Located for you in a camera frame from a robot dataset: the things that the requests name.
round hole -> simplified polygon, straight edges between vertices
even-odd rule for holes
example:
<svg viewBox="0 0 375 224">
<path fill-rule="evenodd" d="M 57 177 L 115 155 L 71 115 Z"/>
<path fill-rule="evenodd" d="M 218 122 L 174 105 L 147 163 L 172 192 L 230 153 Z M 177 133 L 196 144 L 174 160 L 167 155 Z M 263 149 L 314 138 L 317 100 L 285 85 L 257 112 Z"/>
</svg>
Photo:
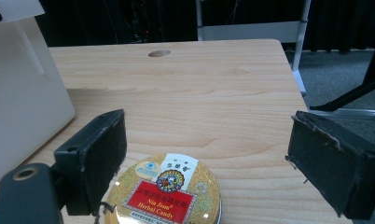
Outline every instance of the round hole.
<svg viewBox="0 0 375 224">
<path fill-rule="evenodd" d="M 19 170 L 16 174 L 14 174 L 13 179 L 16 181 L 21 181 L 21 180 L 31 178 L 37 173 L 38 173 L 38 169 L 36 169 L 34 166 L 27 167 L 22 170 Z"/>
<path fill-rule="evenodd" d="M 148 55 L 149 57 L 162 57 L 162 56 L 166 56 L 168 54 L 170 54 L 171 51 L 170 50 L 167 50 L 167 49 L 161 49 L 161 50 L 156 50 L 156 51 L 153 51 L 153 52 L 150 52 Z"/>
</svg>

round tin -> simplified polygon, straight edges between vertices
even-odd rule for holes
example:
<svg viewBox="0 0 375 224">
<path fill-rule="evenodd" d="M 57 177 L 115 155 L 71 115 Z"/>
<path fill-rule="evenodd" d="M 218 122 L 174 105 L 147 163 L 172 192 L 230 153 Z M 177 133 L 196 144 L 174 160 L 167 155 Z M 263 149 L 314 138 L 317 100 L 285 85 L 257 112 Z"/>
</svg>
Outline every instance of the round tin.
<svg viewBox="0 0 375 224">
<path fill-rule="evenodd" d="M 108 194 L 114 213 L 106 224 L 219 223 L 219 187 L 202 162 L 182 154 L 159 154 L 136 163 Z"/>
</svg>

black device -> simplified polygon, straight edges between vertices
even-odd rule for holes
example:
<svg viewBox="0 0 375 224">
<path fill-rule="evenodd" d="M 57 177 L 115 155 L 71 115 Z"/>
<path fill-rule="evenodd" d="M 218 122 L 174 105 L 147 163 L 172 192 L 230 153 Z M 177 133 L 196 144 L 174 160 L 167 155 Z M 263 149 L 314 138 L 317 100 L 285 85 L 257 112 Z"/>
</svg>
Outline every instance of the black device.
<svg viewBox="0 0 375 224">
<path fill-rule="evenodd" d="M 340 216 L 370 219 L 375 207 L 375 145 L 333 121 L 298 111 L 288 155 Z"/>
<path fill-rule="evenodd" d="M 63 223 L 97 216 L 109 182 L 126 157 L 122 109 L 98 116 L 54 152 L 55 163 L 27 164 L 0 182 L 0 223 Z"/>
</svg>

table surface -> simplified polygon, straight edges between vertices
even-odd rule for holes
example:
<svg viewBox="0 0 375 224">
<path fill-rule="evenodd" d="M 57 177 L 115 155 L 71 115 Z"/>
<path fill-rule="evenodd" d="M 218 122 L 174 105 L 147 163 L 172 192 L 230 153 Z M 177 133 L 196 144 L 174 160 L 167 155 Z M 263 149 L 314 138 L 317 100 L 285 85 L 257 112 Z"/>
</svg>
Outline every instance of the table surface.
<svg viewBox="0 0 375 224">
<path fill-rule="evenodd" d="M 162 57 L 149 57 L 169 50 Z M 53 151 L 96 116 L 125 110 L 120 172 L 159 153 L 202 161 L 217 179 L 222 223 L 351 223 L 338 218 L 285 161 L 297 110 L 306 110 L 275 40 L 54 48 L 76 117 L 27 160 Z M 69 217 L 65 223 L 92 223 Z"/>
</svg>

